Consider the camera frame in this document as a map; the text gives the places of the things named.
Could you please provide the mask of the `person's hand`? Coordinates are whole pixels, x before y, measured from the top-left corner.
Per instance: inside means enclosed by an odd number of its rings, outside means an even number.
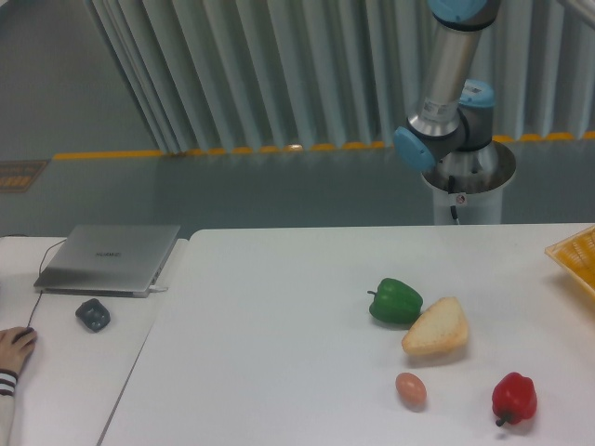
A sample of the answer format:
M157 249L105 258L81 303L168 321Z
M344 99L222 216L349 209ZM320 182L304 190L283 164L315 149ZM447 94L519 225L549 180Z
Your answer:
M0 366L20 375L21 370L35 349L37 332L33 332L14 343L14 339L27 327L13 327L1 331Z

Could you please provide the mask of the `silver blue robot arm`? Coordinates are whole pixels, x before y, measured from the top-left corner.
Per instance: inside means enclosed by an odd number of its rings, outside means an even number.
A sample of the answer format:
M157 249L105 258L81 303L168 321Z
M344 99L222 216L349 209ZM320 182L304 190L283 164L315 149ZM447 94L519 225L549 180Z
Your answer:
M491 110L495 104L493 98L466 100L461 96L482 32L497 20L500 2L431 1L429 8L437 21L430 67L418 104L406 126L399 127L393 137L397 152L418 171L431 170L453 151L475 150L488 144L490 137L472 141L480 127L464 110ZM552 33L546 33L540 38L540 47L544 55L539 72L506 82L502 92L506 99L523 99L526 93L533 94L537 119L533 129L537 134L546 135L555 112L561 112L567 117L567 131L581 138L588 130L588 116L594 106L594 52L574 49L584 70L577 75L574 86L565 90L582 93L584 98L569 99L565 106L558 107L553 89L559 84L557 76L562 70L562 45Z

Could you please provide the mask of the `striped sleeve forearm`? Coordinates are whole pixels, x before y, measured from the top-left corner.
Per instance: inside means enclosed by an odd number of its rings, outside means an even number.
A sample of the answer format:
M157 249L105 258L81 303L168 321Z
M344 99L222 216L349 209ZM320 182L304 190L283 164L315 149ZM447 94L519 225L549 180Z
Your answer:
M7 446L15 413L15 391L18 383L18 376L11 371L1 370L0 373L0 438L1 446Z

